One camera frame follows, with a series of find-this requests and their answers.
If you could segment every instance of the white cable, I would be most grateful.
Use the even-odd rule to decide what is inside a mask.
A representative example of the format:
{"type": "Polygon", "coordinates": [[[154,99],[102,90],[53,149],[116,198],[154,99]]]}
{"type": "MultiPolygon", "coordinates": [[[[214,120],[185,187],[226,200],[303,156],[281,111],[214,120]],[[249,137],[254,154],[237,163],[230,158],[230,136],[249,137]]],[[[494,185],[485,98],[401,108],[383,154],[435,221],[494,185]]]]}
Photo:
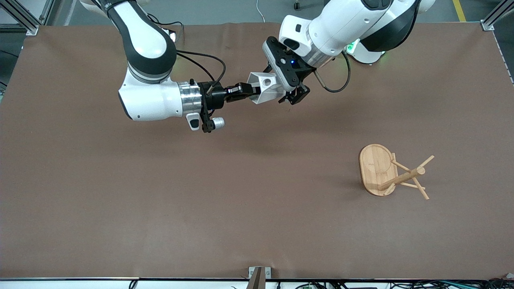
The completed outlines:
{"type": "Polygon", "coordinates": [[[262,15],[261,11],[259,10],[259,0],[257,0],[256,7],[257,7],[257,11],[259,12],[259,14],[262,17],[262,22],[266,23],[266,19],[264,19],[264,15],[262,15]]]}

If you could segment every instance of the wooden base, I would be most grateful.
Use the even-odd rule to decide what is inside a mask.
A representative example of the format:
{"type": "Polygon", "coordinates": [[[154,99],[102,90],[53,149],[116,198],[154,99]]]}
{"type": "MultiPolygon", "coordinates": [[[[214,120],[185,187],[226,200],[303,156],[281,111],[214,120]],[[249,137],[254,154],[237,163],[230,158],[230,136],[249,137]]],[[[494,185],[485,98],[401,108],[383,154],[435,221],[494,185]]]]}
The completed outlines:
{"type": "Polygon", "coordinates": [[[366,190],[373,195],[386,196],[393,188],[379,190],[378,186],[398,176],[398,169],[392,163],[393,154],[384,146],[370,144],[362,149],[359,156],[362,182],[366,190]]]}

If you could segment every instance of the gray floor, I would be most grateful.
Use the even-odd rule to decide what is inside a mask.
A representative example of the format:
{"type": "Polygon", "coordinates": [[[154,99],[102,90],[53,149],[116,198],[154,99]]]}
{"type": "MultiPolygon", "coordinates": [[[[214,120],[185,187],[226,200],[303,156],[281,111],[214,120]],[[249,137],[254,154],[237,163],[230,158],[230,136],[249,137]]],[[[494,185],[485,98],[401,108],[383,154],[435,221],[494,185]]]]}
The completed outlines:
{"type": "MultiPolygon", "coordinates": [[[[461,0],[467,21],[483,19],[499,0],[461,0]]],[[[300,10],[293,9],[293,0],[259,0],[259,8],[267,22],[282,22],[292,14],[313,19],[323,9],[323,0],[301,0],[300,10]]],[[[210,25],[222,23],[261,22],[255,8],[255,0],[152,0],[145,10],[159,18],[161,22],[182,21],[185,25],[210,25]]],[[[452,0],[436,0],[434,6],[417,18],[418,22],[458,22],[452,0]]],[[[55,7],[52,25],[112,25],[105,17],[91,13],[78,3],[78,0],[62,0],[55,7]]],[[[514,67],[514,14],[495,25],[495,34],[510,67],[514,67]]],[[[18,54],[23,44],[24,34],[0,33],[0,49],[18,54]]],[[[16,58],[0,53],[0,81],[8,83],[16,58]]]]}

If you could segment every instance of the wooden mug holder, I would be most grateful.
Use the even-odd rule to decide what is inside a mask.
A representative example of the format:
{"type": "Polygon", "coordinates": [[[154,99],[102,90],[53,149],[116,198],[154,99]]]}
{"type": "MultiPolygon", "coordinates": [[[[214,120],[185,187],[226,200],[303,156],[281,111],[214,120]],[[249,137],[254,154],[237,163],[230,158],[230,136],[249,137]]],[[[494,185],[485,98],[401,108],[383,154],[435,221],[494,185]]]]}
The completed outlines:
{"type": "Polygon", "coordinates": [[[359,162],[362,174],[362,182],[366,190],[377,196],[390,195],[397,185],[417,188],[423,197],[428,200],[425,188],[422,187],[417,177],[425,174],[425,165],[430,162],[434,156],[430,156],[421,163],[417,168],[411,170],[396,161],[396,156],[386,147],[378,144],[370,144],[360,152],[359,162]],[[406,171],[402,175],[398,175],[398,168],[406,171]],[[406,183],[412,179],[413,184],[406,183]]]}

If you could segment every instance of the brown table mat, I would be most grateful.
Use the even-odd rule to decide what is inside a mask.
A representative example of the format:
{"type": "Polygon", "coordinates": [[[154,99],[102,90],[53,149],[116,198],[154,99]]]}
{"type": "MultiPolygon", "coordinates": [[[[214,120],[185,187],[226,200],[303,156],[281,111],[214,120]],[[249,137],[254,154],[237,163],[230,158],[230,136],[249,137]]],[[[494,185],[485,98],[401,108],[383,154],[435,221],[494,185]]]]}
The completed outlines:
{"type": "MultiPolygon", "coordinates": [[[[277,24],[186,27],[178,47],[227,63],[223,85],[266,66],[277,24]]],[[[213,74],[220,65],[195,57],[213,74]]],[[[310,76],[300,104],[249,100],[191,132],[137,123],[117,90],[114,27],[41,27],[0,106],[1,277],[499,277],[514,271],[514,89],[492,32],[417,24],[339,94],[310,76]],[[366,192],[359,151],[380,143],[430,196],[366,192]]],[[[320,69],[331,88],[343,59],[320,69]]],[[[179,59],[172,78],[206,81],[179,59]]]]}

